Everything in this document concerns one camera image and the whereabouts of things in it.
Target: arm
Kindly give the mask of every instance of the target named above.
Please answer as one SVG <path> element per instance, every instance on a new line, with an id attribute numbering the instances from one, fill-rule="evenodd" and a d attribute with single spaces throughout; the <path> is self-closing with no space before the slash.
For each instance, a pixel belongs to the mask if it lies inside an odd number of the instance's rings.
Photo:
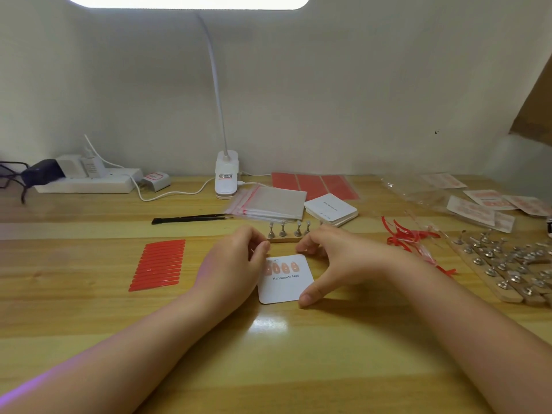
<path id="1" fill-rule="evenodd" d="M 189 292 L 4 395 L 0 413 L 133 412 L 197 340 L 247 299 L 269 248 L 257 230 L 238 229 L 205 257 Z"/>
<path id="2" fill-rule="evenodd" d="M 303 292 L 300 306 L 339 286 L 382 277 L 409 300 L 497 413 L 550 412 L 548 343 L 410 253 L 326 225 L 297 251 L 314 254 L 319 244 L 329 267 Z"/>

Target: wooden table surface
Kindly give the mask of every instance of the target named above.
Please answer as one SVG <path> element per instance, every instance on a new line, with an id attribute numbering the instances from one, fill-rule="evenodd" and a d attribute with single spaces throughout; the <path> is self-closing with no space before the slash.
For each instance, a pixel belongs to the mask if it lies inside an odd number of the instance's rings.
<path id="1" fill-rule="evenodd" d="M 170 189 L 195 191 L 205 179 L 177 179 Z M 500 190 L 481 177 L 459 179 L 470 189 Z M 269 177 L 245 180 L 270 183 Z M 461 229 L 480 231 L 402 201 L 377 177 L 349 180 L 362 197 L 352 202 L 360 216 L 344 226 L 352 232 L 385 241 L 382 215 L 418 229 L 405 211 L 415 215 L 419 225 L 437 226 L 451 236 Z M 215 198 L 212 184 L 197 196 L 148 203 L 135 191 L 30 191 L 27 206 L 21 206 L 18 197 L 15 185 L 0 193 L 0 392 L 188 290 L 210 247 L 247 223 L 234 219 L 150 224 L 154 217 L 224 210 L 228 202 Z M 517 216 L 512 241 L 546 239 L 543 220 L 519 211 L 507 213 Z M 252 224 L 268 233 L 266 223 Z M 187 240 L 180 284 L 129 293 L 144 245 L 171 238 Z M 459 271 L 455 278 L 460 284 L 552 342 L 552 310 L 500 302 L 446 240 L 428 247 L 442 267 Z M 273 245 L 272 256 L 290 254 L 294 244 Z M 326 268 L 313 258 L 308 263 L 315 278 Z M 140 412 L 427 414 L 490 409 L 405 300 L 385 284 L 370 283 L 340 289 L 309 310 L 298 309 L 296 302 L 264 306 L 255 293 L 184 356 Z"/>

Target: forearm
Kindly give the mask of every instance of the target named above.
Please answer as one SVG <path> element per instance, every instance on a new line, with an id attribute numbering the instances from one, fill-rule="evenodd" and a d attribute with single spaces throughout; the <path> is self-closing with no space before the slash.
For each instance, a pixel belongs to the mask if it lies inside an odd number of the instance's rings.
<path id="1" fill-rule="evenodd" d="M 396 260 L 388 277 L 496 412 L 549 412 L 548 343 L 420 259 Z"/>
<path id="2" fill-rule="evenodd" d="M 0 399 L 4 413 L 130 413 L 221 321 L 189 292 Z"/>

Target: fingernail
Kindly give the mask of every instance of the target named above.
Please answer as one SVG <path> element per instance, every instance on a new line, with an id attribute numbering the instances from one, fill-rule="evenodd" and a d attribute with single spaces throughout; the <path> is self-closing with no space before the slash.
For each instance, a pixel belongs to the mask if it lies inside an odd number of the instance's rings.
<path id="1" fill-rule="evenodd" d="M 314 303 L 314 299 L 309 294 L 301 295 L 299 298 L 299 306 L 305 307 L 312 305 Z"/>

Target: desk lamp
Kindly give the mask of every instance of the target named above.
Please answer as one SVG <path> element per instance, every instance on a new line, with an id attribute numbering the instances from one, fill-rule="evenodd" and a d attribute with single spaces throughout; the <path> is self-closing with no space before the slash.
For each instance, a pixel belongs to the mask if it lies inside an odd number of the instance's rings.
<path id="1" fill-rule="evenodd" d="M 164 10 L 297 10 L 308 0 L 71 0 L 91 9 L 164 9 Z M 219 199 L 230 199 L 238 190 L 238 153 L 229 150 L 226 143 L 223 107 L 219 93 L 219 78 L 211 34 L 203 18 L 196 13 L 209 49 L 213 85 L 224 150 L 217 155 L 215 165 L 215 193 Z"/>

